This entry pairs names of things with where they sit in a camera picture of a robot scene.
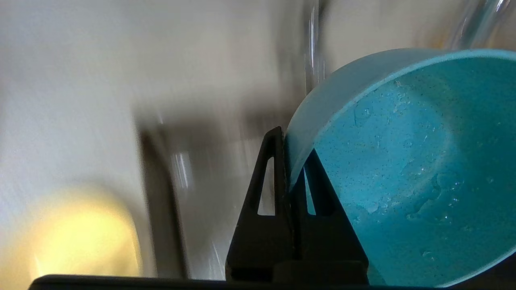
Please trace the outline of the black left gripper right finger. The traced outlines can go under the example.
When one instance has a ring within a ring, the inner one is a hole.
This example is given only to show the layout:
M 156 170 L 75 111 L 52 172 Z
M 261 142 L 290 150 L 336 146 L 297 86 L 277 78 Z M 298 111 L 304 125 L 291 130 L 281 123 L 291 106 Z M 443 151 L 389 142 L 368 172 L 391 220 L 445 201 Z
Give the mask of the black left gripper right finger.
M 369 284 L 369 260 L 315 150 L 290 192 L 295 272 L 309 283 Z

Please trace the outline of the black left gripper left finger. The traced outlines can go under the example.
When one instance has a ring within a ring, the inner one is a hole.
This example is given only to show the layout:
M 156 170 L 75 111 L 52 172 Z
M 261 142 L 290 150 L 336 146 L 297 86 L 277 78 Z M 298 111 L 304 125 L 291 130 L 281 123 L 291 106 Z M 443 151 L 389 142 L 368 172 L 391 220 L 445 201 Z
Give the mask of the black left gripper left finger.
M 272 216 L 258 213 L 266 168 L 273 160 Z M 227 281 L 273 281 L 277 264 L 293 257 L 290 207 L 286 196 L 282 128 L 264 135 L 225 261 Z

